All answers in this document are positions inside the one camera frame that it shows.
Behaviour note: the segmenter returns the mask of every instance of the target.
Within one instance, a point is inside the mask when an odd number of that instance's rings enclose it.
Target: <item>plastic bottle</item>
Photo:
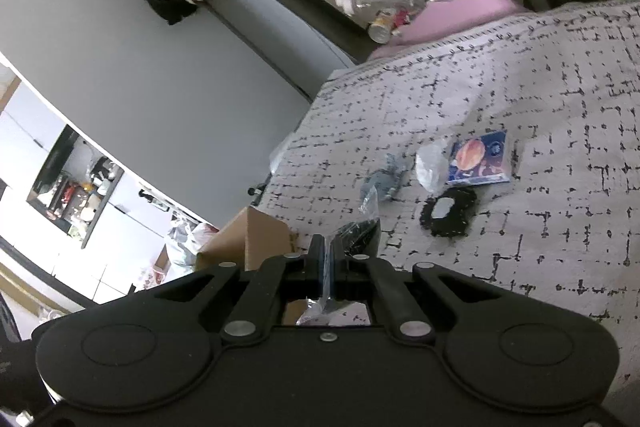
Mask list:
[[[411,17],[420,13],[426,0],[335,0],[335,4],[350,17],[371,22],[369,36],[379,44],[386,44],[396,26],[399,14]]]

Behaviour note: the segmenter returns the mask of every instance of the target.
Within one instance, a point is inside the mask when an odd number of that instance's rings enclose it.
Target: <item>metal screw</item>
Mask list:
[[[232,321],[225,326],[225,333],[232,337],[246,337],[255,331],[255,324],[249,321]]]
[[[326,333],[322,333],[320,335],[320,340],[323,342],[335,342],[336,340],[338,340],[338,335],[327,331]]]
[[[400,333],[407,337],[424,337],[431,333],[431,326],[422,321],[408,321],[400,326]]]

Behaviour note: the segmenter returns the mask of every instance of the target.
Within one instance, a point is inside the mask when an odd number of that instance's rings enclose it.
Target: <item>brown cardboard box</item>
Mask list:
[[[289,227],[275,217],[248,206],[204,246],[196,270],[233,261],[245,270],[257,270],[262,261],[295,250]],[[282,323],[294,325],[306,310],[306,301],[289,303]]]

